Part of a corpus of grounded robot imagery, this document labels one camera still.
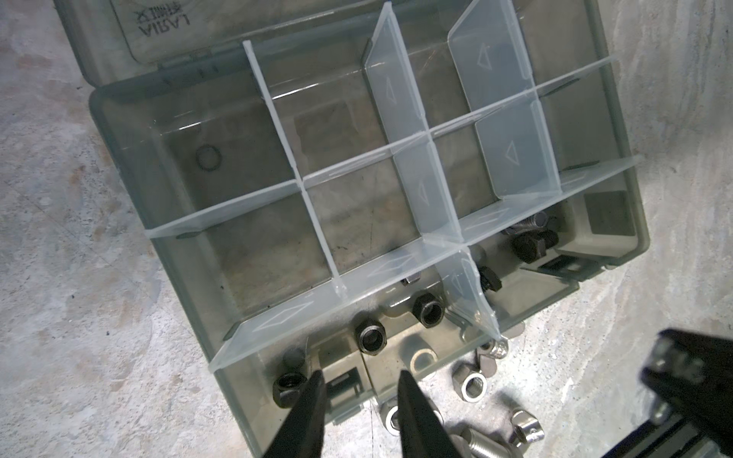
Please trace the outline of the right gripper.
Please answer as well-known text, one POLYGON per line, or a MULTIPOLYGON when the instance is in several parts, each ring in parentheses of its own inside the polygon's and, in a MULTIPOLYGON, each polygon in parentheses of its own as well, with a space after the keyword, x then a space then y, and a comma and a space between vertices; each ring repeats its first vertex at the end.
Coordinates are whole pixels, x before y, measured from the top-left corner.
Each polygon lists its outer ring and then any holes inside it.
POLYGON ((649 419, 607 457, 730 457, 732 341, 677 328, 658 334, 639 380, 649 419))

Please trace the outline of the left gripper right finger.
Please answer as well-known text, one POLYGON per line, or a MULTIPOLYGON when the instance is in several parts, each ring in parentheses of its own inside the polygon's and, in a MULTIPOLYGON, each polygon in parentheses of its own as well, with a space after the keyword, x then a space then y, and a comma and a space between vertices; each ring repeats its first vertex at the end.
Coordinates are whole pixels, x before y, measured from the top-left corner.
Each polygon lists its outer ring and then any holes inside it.
POLYGON ((400 372, 397 399, 403 457, 460 456, 408 370, 400 372))

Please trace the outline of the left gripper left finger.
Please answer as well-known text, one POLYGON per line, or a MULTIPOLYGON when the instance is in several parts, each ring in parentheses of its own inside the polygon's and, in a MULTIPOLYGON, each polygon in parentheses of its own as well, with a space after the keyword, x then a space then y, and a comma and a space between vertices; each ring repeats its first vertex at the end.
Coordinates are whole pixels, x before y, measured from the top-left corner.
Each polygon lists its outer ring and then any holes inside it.
POLYGON ((316 370, 263 457, 321 457, 327 400, 323 372, 316 370))

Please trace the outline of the silver wing nut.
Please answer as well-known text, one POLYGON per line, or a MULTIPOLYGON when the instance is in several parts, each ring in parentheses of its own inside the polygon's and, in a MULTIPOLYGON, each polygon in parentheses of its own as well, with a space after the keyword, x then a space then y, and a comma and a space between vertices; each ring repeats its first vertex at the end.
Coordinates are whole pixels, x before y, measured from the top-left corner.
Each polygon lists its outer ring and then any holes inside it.
POLYGON ((510 444, 519 450, 527 450, 529 446, 543 441, 546 437, 538 418, 527 410, 516 410, 510 422, 513 428, 510 444))

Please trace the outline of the black bolt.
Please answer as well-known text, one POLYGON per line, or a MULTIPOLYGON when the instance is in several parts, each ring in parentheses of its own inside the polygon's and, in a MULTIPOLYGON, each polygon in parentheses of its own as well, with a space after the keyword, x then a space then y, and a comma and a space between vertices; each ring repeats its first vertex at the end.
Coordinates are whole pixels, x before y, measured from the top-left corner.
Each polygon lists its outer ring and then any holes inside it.
POLYGON ((558 243, 559 234, 553 230, 526 232, 512 239, 512 250, 523 263, 530 264, 544 258, 558 243))
POLYGON ((498 292, 502 288, 503 284, 498 274, 496 274, 496 272, 494 272, 488 266, 479 266, 478 272, 480 285, 483 292, 498 292))

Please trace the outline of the silver bolt in pile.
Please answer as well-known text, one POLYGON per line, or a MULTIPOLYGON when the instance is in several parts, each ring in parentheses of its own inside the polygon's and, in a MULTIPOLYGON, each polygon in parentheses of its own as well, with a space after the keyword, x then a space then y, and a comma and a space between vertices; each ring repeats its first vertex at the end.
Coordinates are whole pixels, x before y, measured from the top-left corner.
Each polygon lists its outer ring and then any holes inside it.
POLYGON ((492 440, 485 434, 464 427, 460 433, 449 435, 460 457, 466 458, 512 458, 515 454, 504 444, 492 440))

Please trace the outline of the grey plastic organizer box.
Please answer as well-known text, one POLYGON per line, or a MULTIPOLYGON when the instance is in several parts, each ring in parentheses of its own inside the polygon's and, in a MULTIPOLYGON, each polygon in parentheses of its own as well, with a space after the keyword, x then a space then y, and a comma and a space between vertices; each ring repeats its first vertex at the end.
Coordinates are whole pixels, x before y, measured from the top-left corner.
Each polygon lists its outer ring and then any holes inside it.
POLYGON ((595 1, 59 1, 91 116, 255 456, 322 370, 393 398, 649 244, 595 1), (559 243, 523 263, 512 239, 559 243), (483 292, 479 266, 502 281, 483 292), (415 298, 443 321, 425 328, 415 298), (357 324, 387 345, 362 353, 357 324))

